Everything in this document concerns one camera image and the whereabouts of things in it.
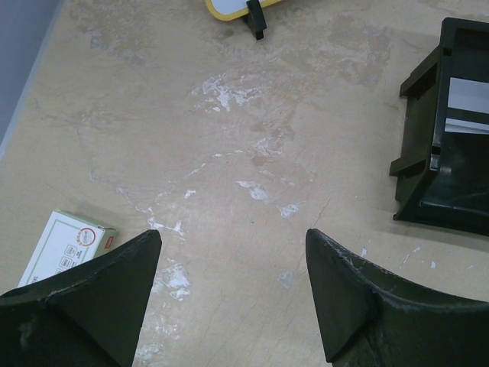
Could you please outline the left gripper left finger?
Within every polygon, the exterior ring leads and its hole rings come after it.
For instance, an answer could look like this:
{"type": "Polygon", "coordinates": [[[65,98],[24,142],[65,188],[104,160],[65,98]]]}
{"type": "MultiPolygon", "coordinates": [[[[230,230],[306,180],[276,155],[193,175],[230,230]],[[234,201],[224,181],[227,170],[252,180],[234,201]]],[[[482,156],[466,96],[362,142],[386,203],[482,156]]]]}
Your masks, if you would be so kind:
{"type": "Polygon", "coordinates": [[[3,366],[130,366],[162,241],[147,230],[84,264],[1,296],[3,366]]]}

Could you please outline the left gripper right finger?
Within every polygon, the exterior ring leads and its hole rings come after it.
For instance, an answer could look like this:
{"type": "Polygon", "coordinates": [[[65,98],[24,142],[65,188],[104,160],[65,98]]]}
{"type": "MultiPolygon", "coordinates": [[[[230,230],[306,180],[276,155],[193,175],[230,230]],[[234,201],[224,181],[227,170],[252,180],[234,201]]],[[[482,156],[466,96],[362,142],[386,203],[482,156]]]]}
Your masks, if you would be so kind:
{"type": "Polygon", "coordinates": [[[486,366],[488,304],[408,281],[318,229],[306,263],[333,366],[486,366]]]}

